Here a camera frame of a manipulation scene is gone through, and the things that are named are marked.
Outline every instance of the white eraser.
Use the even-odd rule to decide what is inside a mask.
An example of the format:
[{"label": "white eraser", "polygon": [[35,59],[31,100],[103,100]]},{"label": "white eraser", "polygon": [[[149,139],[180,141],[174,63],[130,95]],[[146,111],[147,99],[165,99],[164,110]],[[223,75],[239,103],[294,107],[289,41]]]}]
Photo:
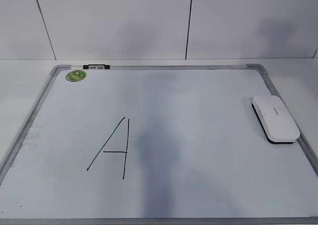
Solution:
[{"label": "white eraser", "polygon": [[300,136],[299,129],[283,101],[273,95],[251,98],[252,106],[265,131],[274,144],[291,144]]}]

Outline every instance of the panel seam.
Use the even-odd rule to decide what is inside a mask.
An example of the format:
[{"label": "panel seam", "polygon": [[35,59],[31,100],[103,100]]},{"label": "panel seam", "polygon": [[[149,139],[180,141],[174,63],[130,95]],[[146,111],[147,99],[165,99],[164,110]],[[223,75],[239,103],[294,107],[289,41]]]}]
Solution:
[{"label": "panel seam", "polygon": [[46,24],[45,24],[45,20],[44,20],[44,17],[43,17],[43,13],[42,13],[42,10],[41,10],[41,7],[40,7],[39,0],[36,0],[36,3],[38,5],[39,11],[40,11],[40,14],[41,14],[41,17],[42,17],[42,21],[43,21],[43,24],[44,24],[44,27],[45,27],[46,34],[47,34],[47,36],[49,38],[49,42],[50,42],[51,49],[52,49],[52,52],[53,52],[53,55],[54,55],[54,59],[56,60],[55,52],[54,52],[53,45],[52,45],[52,42],[51,42],[51,38],[50,38],[50,35],[49,35],[49,32],[48,32],[48,28],[46,27]]},{"label": "panel seam", "polygon": [[190,8],[189,8],[189,20],[188,20],[187,43],[186,43],[186,46],[185,46],[185,60],[187,59],[187,55],[188,55],[188,44],[189,44],[189,33],[190,33],[191,11],[192,11],[192,0],[190,0]]}]

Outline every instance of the eraser logo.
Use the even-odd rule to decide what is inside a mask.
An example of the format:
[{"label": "eraser logo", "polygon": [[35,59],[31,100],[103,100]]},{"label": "eraser logo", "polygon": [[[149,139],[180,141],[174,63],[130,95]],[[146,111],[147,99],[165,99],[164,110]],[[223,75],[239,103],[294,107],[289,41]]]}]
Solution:
[{"label": "eraser logo", "polygon": [[277,109],[275,107],[273,107],[273,109],[274,109],[276,115],[279,116]]}]

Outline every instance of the white table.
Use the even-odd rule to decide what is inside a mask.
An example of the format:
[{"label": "white table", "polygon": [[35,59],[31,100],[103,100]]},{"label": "white table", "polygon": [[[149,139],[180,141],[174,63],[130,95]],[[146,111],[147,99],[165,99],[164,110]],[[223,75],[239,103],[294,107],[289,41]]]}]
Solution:
[{"label": "white table", "polygon": [[55,65],[244,65],[265,66],[275,87],[318,154],[318,59],[0,61],[0,160],[10,147]]}]

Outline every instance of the wall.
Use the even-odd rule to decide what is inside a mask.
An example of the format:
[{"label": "wall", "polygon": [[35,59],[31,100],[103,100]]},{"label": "wall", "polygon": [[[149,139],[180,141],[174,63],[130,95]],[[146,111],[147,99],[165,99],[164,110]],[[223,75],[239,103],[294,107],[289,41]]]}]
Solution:
[{"label": "wall", "polygon": [[38,2],[47,31],[37,0],[0,0],[0,60],[312,58],[318,47],[318,0]]},{"label": "wall", "polygon": [[193,0],[188,59],[311,58],[318,0]]},{"label": "wall", "polygon": [[52,60],[36,0],[0,0],[0,59]]}]

